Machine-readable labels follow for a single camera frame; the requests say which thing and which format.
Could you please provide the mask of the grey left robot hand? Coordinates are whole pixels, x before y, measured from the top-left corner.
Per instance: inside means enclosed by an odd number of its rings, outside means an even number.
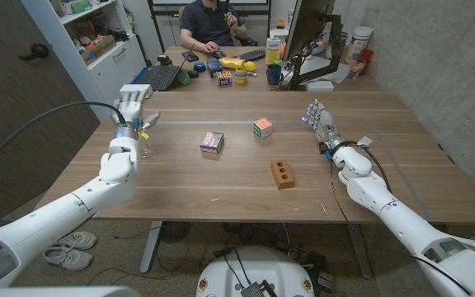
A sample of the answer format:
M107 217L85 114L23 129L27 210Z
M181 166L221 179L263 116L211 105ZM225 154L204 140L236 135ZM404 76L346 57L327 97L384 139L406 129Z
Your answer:
M157 124L161 113L155 111L151 115L143 115L143 101L150 97L153 89L149 84L125 84L120 89L120 99L115 99L115 107L124 117L125 123L120 122L120 117L111 112L111 120L115 124L115 137L138 138L139 131L145 131Z

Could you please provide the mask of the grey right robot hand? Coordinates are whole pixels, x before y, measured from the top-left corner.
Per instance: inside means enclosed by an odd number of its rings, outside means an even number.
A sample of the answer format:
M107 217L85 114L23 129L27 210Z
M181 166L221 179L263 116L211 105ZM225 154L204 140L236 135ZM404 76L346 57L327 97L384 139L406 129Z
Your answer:
M345 142L337 131L332 114L318 99L308 106L302 121L311 126L318 142L330 151Z

